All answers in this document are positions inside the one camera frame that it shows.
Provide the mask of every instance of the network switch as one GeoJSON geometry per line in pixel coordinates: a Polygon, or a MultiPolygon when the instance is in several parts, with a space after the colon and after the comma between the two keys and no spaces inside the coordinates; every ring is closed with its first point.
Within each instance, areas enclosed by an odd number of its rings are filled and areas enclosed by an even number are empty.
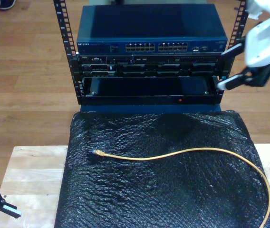
{"type": "Polygon", "coordinates": [[[226,44],[213,4],[84,6],[77,38],[80,55],[221,53],[226,44]]]}

